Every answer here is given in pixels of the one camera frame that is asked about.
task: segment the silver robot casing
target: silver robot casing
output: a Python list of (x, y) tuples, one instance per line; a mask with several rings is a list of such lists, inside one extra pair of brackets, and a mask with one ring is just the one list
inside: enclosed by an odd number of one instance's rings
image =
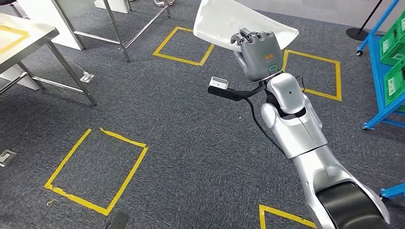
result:
[(322, 123), (308, 97), (302, 93), (296, 79), (289, 73), (275, 76), (267, 83), (286, 114), (306, 113), (293, 119), (283, 119), (269, 103), (261, 108), (261, 115), (276, 136), (288, 159), (294, 162), (304, 189), (306, 206), (319, 229), (335, 229), (332, 219), (318, 200), (316, 193), (343, 182), (355, 183), (370, 198), (389, 224), (389, 213), (378, 195), (359, 182), (334, 157), (322, 133)]

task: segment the yellow tape square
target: yellow tape square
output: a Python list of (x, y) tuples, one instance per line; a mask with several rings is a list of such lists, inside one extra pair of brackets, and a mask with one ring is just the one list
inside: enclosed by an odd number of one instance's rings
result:
[(284, 51), (284, 61), (283, 61), (283, 71), (285, 71), (285, 69), (286, 69), (288, 55), (290, 53), (295, 54), (295, 55), (305, 56), (305, 57), (312, 58), (312, 59), (319, 60), (319, 61), (326, 61), (326, 62), (330, 62), (330, 63), (334, 64), (335, 65), (335, 74), (336, 74), (336, 95), (317, 92), (317, 91), (314, 91), (314, 90), (311, 90), (308, 88), (305, 89), (305, 92), (308, 92), (311, 94), (316, 94), (316, 95), (319, 95), (319, 96), (322, 96), (322, 97), (325, 97), (328, 99), (342, 101), (342, 97), (341, 97), (341, 63), (339, 61), (335, 61), (335, 60), (331, 60), (331, 59), (327, 59), (327, 58), (323, 58), (323, 57), (319, 57), (319, 56), (314, 56), (314, 55), (306, 54), (303, 52), (285, 50)]
[(173, 35), (178, 30), (192, 32), (192, 30), (182, 28), (182, 27), (174, 28), (174, 30), (168, 35), (168, 37), (166, 37), (166, 39), (162, 42), (162, 44), (159, 45), (158, 49), (153, 53), (153, 55), (158, 56), (158, 57), (162, 57), (162, 58), (166, 58), (166, 59), (169, 59), (169, 60), (173, 60), (173, 61), (179, 61), (179, 62), (188, 63), (188, 64), (192, 64), (192, 65), (196, 65), (196, 66), (202, 66), (205, 63), (205, 61), (207, 60), (208, 56), (211, 54), (211, 52), (212, 52), (212, 50), (214, 48), (213, 44), (210, 45), (210, 47), (208, 48), (207, 52), (204, 54), (204, 56), (202, 57), (200, 62), (190, 61), (190, 60), (182, 59), (182, 58), (179, 58), (179, 57), (169, 56), (169, 55), (165, 55), (165, 54), (160, 53), (160, 51), (167, 44), (167, 42), (170, 40), (170, 38), (172, 38)]
[(59, 174), (59, 172), (61, 171), (61, 169), (63, 168), (63, 166), (66, 164), (66, 162), (69, 160), (69, 158), (72, 156), (72, 154), (75, 152), (75, 150), (79, 147), (79, 145), (84, 141), (84, 139), (89, 135), (89, 133), (91, 132), (91, 129), (88, 129), (83, 136), (79, 139), (79, 141), (73, 146), (73, 148), (70, 150), (70, 152), (66, 155), (66, 157), (62, 160), (62, 162), (60, 163), (60, 165), (58, 166), (58, 168), (54, 171), (54, 173), (52, 174), (52, 176), (49, 178), (49, 180), (46, 182), (46, 184), (44, 185), (45, 188), (56, 192), (57, 194), (60, 194), (80, 205), (83, 205), (87, 208), (93, 209), (96, 212), (99, 212), (103, 215), (109, 215), (109, 213), (111, 212), (111, 210), (113, 209), (114, 205), (117, 203), (118, 199), (121, 197), (122, 193), (124, 192), (124, 189), (127, 187), (129, 181), (131, 180), (132, 176), (134, 175), (135, 171), (137, 170), (139, 164), (141, 163), (143, 157), (146, 154), (146, 151), (148, 150), (148, 146), (146, 146), (146, 144), (144, 143), (139, 143), (139, 142), (135, 142), (132, 141), (130, 139), (127, 139), (121, 135), (115, 134), (113, 132), (110, 131), (106, 131), (103, 130), (102, 128), (100, 128), (100, 130), (102, 132), (104, 132), (106, 135), (108, 136), (112, 136), (115, 137), (121, 141), (133, 144), (135, 146), (139, 146), (142, 147), (142, 152), (140, 153), (135, 165), (132, 167), (131, 171), (129, 172), (127, 178), (125, 178), (124, 183), (121, 185), (121, 187), (119, 188), (118, 192), (115, 194), (113, 200), (111, 201), (111, 203), (108, 205), (107, 208), (103, 208), (100, 207), (96, 204), (93, 204), (85, 199), (82, 199), (80, 197), (74, 196), (72, 194), (68, 194), (66, 192), (64, 192), (61, 188), (58, 187), (53, 187), (52, 186), (52, 182), (53, 180), (55, 180), (56, 176)]
[[(12, 47), (16, 46), (21, 41), (25, 40), (30, 34), (24, 30), (18, 30), (11, 27), (7, 27), (4, 25), (0, 25), (0, 33), (4, 33), (0, 36), (0, 43), (7, 44), (4, 47), (0, 46), (0, 53), (6, 52), (7, 50), (11, 49)], [(6, 33), (11, 33), (14, 36), (19, 36), (17, 39), (7, 42)]]
[(281, 216), (281, 217), (290, 219), (292, 221), (304, 224), (304, 225), (306, 225), (308, 227), (311, 227), (311, 228), (316, 228), (315, 224), (313, 222), (309, 221), (309, 220), (306, 220), (306, 219), (303, 219), (301, 217), (292, 215), (290, 213), (286, 213), (284, 211), (277, 210), (275, 208), (271, 208), (271, 207), (259, 204), (260, 229), (266, 229), (265, 212), (268, 212), (268, 213), (271, 213), (271, 214), (274, 214), (274, 215), (277, 215), (277, 216)]

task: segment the blue metal rack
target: blue metal rack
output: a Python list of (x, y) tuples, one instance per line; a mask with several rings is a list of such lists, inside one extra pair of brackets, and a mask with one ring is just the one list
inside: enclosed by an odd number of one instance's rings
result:
[(380, 122), (399, 126), (405, 128), (405, 123), (401, 123), (398, 121), (387, 119), (387, 116), (390, 114), (398, 114), (405, 116), (405, 113), (395, 111), (400, 107), (402, 104), (405, 103), (405, 93), (400, 95), (397, 99), (395, 99), (391, 104), (385, 106), (384, 103), (384, 76), (390, 71), (392, 66), (386, 65), (380, 62), (380, 49), (379, 49), (379, 41), (381, 39), (380, 36), (376, 36), (375, 32), (378, 31), (381, 24), (385, 21), (391, 11), (395, 8), (396, 4), (399, 0), (393, 0), (391, 5), (387, 8), (384, 12), (382, 17), (379, 19), (377, 24), (368, 34), (367, 38), (363, 41), (363, 43), (357, 48), (357, 55), (361, 56), (363, 54), (363, 50), (365, 46), (369, 45), (370, 50), (370, 59), (371, 59), (371, 68), (373, 71), (373, 80), (374, 80), (374, 88), (375, 94), (377, 96), (377, 106), (378, 106), (378, 113), (374, 116), (370, 121), (364, 123), (363, 129), (374, 129), (374, 127), (379, 124)]
[(381, 197), (388, 199), (399, 195), (404, 195), (405, 197), (405, 183), (390, 188), (382, 188), (380, 193)]

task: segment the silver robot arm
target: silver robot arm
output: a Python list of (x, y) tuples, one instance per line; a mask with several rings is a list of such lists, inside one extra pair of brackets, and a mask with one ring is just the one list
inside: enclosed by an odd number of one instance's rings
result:
[(283, 56), (272, 32), (246, 28), (231, 38), (241, 46), (235, 57), (244, 73), (259, 87), (236, 92), (213, 77), (211, 94), (239, 101), (266, 90), (261, 115), (281, 150), (294, 162), (306, 206), (318, 229), (387, 229), (390, 217), (380, 198), (342, 166), (328, 148), (322, 123), (294, 76), (280, 71)]
[(306, 206), (319, 229), (388, 228), (389, 213), (379, 197), (358, 181), (333, 156), (322, 123), (296, 79), (282, 73), (267, 83), (274, 104), (265, 103), (261, 115), (286, 157), (294, 162), (304, 189)]

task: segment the orange logo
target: orange logo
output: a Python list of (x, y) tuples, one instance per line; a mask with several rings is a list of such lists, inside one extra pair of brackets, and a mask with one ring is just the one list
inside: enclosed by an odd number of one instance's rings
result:
[(265, 56), (266, 61), (271, 60), (273, 58), (274, 58), (273, 54), (269, 54), (269, 55)]

